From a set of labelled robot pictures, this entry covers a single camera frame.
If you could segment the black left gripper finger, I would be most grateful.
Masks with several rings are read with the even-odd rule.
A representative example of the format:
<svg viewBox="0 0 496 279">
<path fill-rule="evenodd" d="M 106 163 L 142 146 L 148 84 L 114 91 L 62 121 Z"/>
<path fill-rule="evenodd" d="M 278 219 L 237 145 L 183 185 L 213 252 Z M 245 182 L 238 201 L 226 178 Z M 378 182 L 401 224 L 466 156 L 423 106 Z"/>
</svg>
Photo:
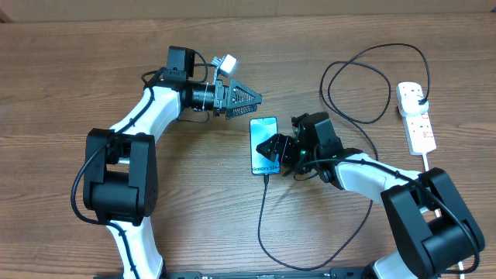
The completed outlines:
<svg viewBox="0 0 496 279">
<path fill-rule="evenodd" d="M 226 109 L 226 119 L 232 119 L 241 115 L 249 114 L 257 110 L 257 104 L 255 105 L 244 105 L 238 108 L 228 108 Z"/>
<path fill-rule="evenodd" d="M 227 105 L 259 105 L 262 96 L 232 78 L 229 82 Z"/>
</svg>

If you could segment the Samsung Galaxy smartphone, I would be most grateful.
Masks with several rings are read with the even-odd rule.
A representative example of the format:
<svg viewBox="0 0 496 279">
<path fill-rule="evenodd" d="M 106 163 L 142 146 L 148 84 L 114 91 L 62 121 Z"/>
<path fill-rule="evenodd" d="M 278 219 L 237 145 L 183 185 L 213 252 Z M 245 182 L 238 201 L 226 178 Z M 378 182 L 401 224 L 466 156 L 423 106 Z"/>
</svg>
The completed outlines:
<svg viewBox="0 0 496 279">
<path fill-rule="evenodd" d="M 251 172 L 254 175 L 277 174 L 280 163 L 272 154 L 273 136 L 277 135 L 277 118 L 250 120 Z"/>
</svg>

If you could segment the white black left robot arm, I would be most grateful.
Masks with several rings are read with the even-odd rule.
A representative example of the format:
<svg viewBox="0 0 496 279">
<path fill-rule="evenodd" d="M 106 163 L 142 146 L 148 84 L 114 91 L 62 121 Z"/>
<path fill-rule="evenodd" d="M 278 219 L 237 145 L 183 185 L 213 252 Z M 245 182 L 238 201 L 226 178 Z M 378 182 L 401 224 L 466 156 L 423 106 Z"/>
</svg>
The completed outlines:
<svg viewBox="0 0 496 279">
<path fill-rule="evenodd" d="M 122 278 L 164 278 L 151 224 L 158 199 L 156 143 L 184 109 L 211 111 L 227 119 L 255 112 L 260 94 L 236 80 L 149 83 L 133 110 L 110 129 L 87 136 L 83 202 L 97 224 L 112 234 L 121 257 Z"/>
</svg>

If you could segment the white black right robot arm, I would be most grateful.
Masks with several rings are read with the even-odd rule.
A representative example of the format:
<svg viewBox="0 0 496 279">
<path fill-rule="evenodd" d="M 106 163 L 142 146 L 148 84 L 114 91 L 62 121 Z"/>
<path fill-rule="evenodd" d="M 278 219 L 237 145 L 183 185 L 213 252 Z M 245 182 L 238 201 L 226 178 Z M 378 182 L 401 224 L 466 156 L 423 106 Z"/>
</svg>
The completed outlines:
<svg viewBox="0 0 496 279">
<path fill-rule="evenodd" d="M 253 174 L 314 171 L 339 190 L 361 194 L 383 205 L 396 244 L 395 252 L 365 267 L 331 270 L 332 277 L 439 278 L 479 267 L 483 233 L 444 170 L 402 170 L 345 148 L 326 112 L 294 117 L 291 124 L 294 133 L 285 136 L 274 117 L 250 120 Z"/>
</svg>

